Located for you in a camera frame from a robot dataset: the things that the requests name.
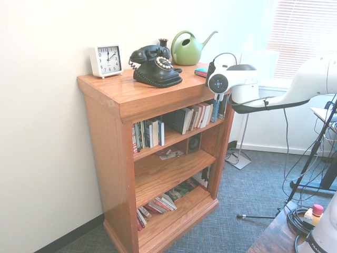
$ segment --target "metal stand base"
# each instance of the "metal stand base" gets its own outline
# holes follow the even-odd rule
[[[231,156],[226,159],[226,162],[235,166],[239,170],[242,170],[244,167],[251,163],[250,160],[243,157],[242,155],[238,155],[237,153],[232,153]]]
[[[242,170],[244,167],[246,167],[248,164],[251,163],[250,160],[248,160],[247,158],[245,158],[242,155],[240,155],[241,149],[242,149],[242,143],[243,143],[243,139],[244,139],[244,134],[246,133],[247,123],[248,123],[248,117],[249,117],[249,113],[247,114],[246,124],[245,124],[244,130],[243,130],[243,135],[242,135],[242,140],[241,140],[241,144],[240,144],[239,153],[234,153],[233,152],[233,153],[231,153],[230,157],[226,159],[226,162],[228,162],[229,164],[233,165],[234,167],[236,167],[239,170]]]

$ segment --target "window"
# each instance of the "window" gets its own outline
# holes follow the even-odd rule
[[[279,0],[266,49],[280,52],[274,77],[294,78],[308,59],[337,50],[336,0]]]

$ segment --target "floor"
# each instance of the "floor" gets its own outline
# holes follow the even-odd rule
[[[225,163],[218,200],[219,208],[203,219],[176,243],[170,246],[165,253],[244,253],[255,239],[270,224],[268,219],[237,219],[236,215],[266,215],[272,216],[277,208],[283,207],[283,201],[290,194],[289,182],[284,181],[284,164],[286,154],[245,151],[252,162],[238,170],[232,165]],[[298,159],[299,155],[289,155],[288,172]],[[295,178],[300,173],[307,157],[304,157],[293,169],[289,178]],[[312,167],[305,175],[308,179],[312,172],[318,174],[324,168],[324,163]],[[305,190],[302,199],[311,195],[312,198],[302,204],[311,206],[314,203],[321,204],[326,208],[333,196],[331,192]],[[293,201],[300,197],[300,191],[294,196]],[[110,238],[99,226],[94,231],[68,245],[58,253],[117,253],[117,249]]]

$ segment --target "clock face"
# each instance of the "clock face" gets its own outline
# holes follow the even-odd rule
[[[120,49],[118,46],[98,47],[97,50],[102,75],[121,70]]]

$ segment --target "wooden shelf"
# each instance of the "wooden shelf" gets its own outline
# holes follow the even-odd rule
[[[194,74],[198,63],[179,66],[183,82],[158,89],[133,79],[133,70],[105,79],[79,76],[85,96],[97,178],[104,210],[104,228],[120,253],[160,253],[182,237],[217,205],[221,174],[231,132],[234,111],[230,104],[226,118],[184,135],[165,126],[165,146],[133,153],[132,124],[214,98],[205,78]],[[162,161],[155,152],[184,146],[187,139],[202,132],[200,150]],[[212,164],[209,187],[197,187],[177,202],[178,209],[154,214],[138,233],[138,207]]]
[[[182,140],[185,140],[195,134],[201,133],[211,127],[214,127],[218,124],[221,124],[222,122],[224,122],[224,120],[220,120],[218,119],[215,123],[210,122],[207,126],[205,126],[204,128],[195,128],[192,131],[188,130],[186,131],[185,134],[180,134],[177,131],[174,131],[173,129],[169,128],[168,126],[165,126],[165,145],[164,146],[160,146],[157,145],[153,148],[144,148],[142,149],[139,153],[133,154],[133,160],[137,161],[139,159],[142,159],[150,154],[153,154],[157,151],[160,151],[166,147],[172,146],[173,144],[176,144],[177,142],[180,142]]]
[[[215,160],[215,157],[205,151],[198,150],[163,161],[157,154],[152,154],[135,162],[137,208],[169,191]]]
[[[138,233],[139,249],[143,253],[161,252],[172,238],[179,237],[181,231],[188,230],[218,205],[209,192],[195,188],[176,201],[177,210],[163,215],[152,213],[146,227]]]

